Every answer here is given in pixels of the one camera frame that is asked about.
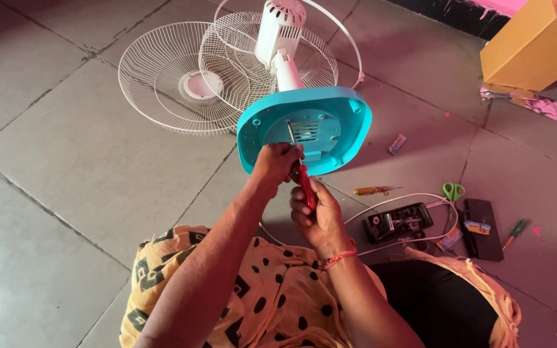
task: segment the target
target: hand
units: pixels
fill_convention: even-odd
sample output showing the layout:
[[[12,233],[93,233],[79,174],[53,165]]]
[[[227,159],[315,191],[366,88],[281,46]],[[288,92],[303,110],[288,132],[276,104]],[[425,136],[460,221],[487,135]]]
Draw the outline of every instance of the hand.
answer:
[[[309,182],[319,200],[314,212],[306,205],[305,194],[299,186],[291,190],[291,219],[298,231],[322,259],[351,249],[352,241],[345,233],[338,202],[316,178],[310,177]]]
[[[302,145],[292,146],[288,142],[267,144],[257,155],[255,168],[252,170],[251,181],[267,190],[269,198],[274,198],[279,192],[279,185],[291,180],[290,173],[295,173],[298,159],[304,159]]]

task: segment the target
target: red thread bracelet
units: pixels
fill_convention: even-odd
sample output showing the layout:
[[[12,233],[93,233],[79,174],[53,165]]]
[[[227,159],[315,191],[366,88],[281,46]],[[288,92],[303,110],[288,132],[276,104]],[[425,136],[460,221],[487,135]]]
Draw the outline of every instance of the red thread bracelet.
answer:
[[[321,261],[321,268],[323,270],[327,270],[330,267],[332,267],[334,264],[337,263],[338,260],[342,259],[343,257],[347,257],[347,256],[354,256],[356,255],[358,251],[356,250],[356,246],[354,246],[352,249],[349,249],[348,251],[344,251],[342,253],[338,253],[333,257],[327,258],[327,259],[323,259]]]

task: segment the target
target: yellow box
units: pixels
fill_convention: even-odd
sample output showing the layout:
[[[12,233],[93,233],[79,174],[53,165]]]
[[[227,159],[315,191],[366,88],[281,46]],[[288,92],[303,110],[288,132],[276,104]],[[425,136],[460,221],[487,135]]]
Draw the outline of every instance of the yellow box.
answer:
[[[480,52],[487,83],[542,91],[557,80],[557,0],[529,0]]]

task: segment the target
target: fan stand pole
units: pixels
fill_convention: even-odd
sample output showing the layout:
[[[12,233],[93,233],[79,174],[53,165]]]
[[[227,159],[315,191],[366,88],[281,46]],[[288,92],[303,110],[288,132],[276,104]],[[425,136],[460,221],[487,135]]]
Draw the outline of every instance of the fan stand pole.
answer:
[[[296,64],[293,62],[286,49],[281,48],[277,50],[272,64],[277,72],[278,91],[291,91],[292,89],[305,88],[302,79],[298,74]]]

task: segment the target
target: white electric cable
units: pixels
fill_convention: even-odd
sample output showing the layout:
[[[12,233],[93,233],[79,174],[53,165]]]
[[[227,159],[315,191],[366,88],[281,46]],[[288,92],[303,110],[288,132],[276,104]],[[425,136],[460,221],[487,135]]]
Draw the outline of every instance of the white electric cable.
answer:
[[[382,204],[394,202],[394,201],[397,201],[397,200],[399,200],[399,199],[404,199],[404,198],[411,197],[411,196],[417,196],[417,195],[419,195],[419,194],[424,194],[424,195],[426,195],[426,196],[432,196],[432,197],[439,198],[439,199],[441,199],[440,202],[443,202],[444,204],[450,205],[451,208],[452,208],[452,209],[454,210],[454,212],[455,212],[455,224],[453,225],[453,227],[451,227],[451,229],[448,230],[448,232],[446,232],[445,234],[443,234],[443,235],[441,235],[441,236],[427,237],[427,238],[419,238],[419,239],[412,239],[412,240],[406,240],[406,241],[398,241],[398,242],[396,242],[396,243],[384,245],[384,246],[382,246],[381,248],[377,248],[377,249],[372,249],[372,250],[364,251],[364,252],[362,252],[362,253],[359,253],[358,256],[366,255],[366,254],[372,253],[372,252],[374,252],[374,251],[386,249],[386,248],[392,247],[393,245],[404,244],[404,243],[406,243],[406,242],[411,243],[411,242],[413,242],[413,241],[432,240],[432,239],[444,238],[444,237],[446,237],[448,234],[450,234],[450,233],[455,229],[455,227],[457,226],[457,223],[459,222],[459,213],[457,212],[457,209],[455,208],[454,204],[451,203],[451,202],[449,202],[449,201],[448,201],[447,199],[445,199],[444,197],[438,196],[437,194],[433,194],[433,193],[412,193],[412,194],[407,194],[407,195],[405,195],[405,196],[401,196],[401,197],[389,199],[389,200],[383,201],[383,202],[381,202],[381,203],[377,203],[376,205],[374,205],[374,206],[372,206],[372,207],[368,207],[367,209],[362,210],[361,212],[359,212],[358,214],[352,216],[351,218],[348,218],[347,221],[345,221],[343,224],[344,224],[344,225],[347,225],[347,224],[348,224],[349,222],[351,222],[354,218],[357,218],[358,216],[364,214],[365,212],[367,212],[367,211],[369,211],[369,210],[372,210],[372,209],[375,209],[376,207],[379,207],[379,206],[381,206]],[[274,238],[274,237],[270,234],[270,232],[268,232],[268,231],[266,230],[266,228],[261,224],[261,222],[259,222],[259,227],[261,227],[261,229],[268,235],[268,237],[270,237],[271,239],[273,239],[273,241],[277,242],[277,243],[280,244],[280,245],[287,245],[287,244],[283,243],[282,241],[279,241],[279,240],[277,240],[276,238]]]
[[[216,19],[219,18],[220,10],[223,8],[223,5],[225,5],[228,1],[229,0],[223,0],[219,4],[219,7],[216,9],[216,12],[214,12],[214,22],[216,22]],[[356,83],[354,83],[354,86],[352,87],[352,89],[356,89],[356,87],[358,87],[360,83],[362,83],[365,80],[365,73],[362,71],[362,59],[360,59],[360,51],[358,51],[358,46],[356,45],[356,42],[354,41],[352,34],[350,34],[350,32],[347,31],[347,28],[345,28],[343,23],[341,23],[340,20],[338,20],[330,12],[328,12],[328,10],[324,9],[320,5],[317,5],[312,0],[302,0],[302,1],[320,10],[323,14],[326,15],[326,17],[331,19],[345,33],[347,38],[352,43],[354,51],[356,52],[356,57],[358,58],[358,80],[356,81]]]

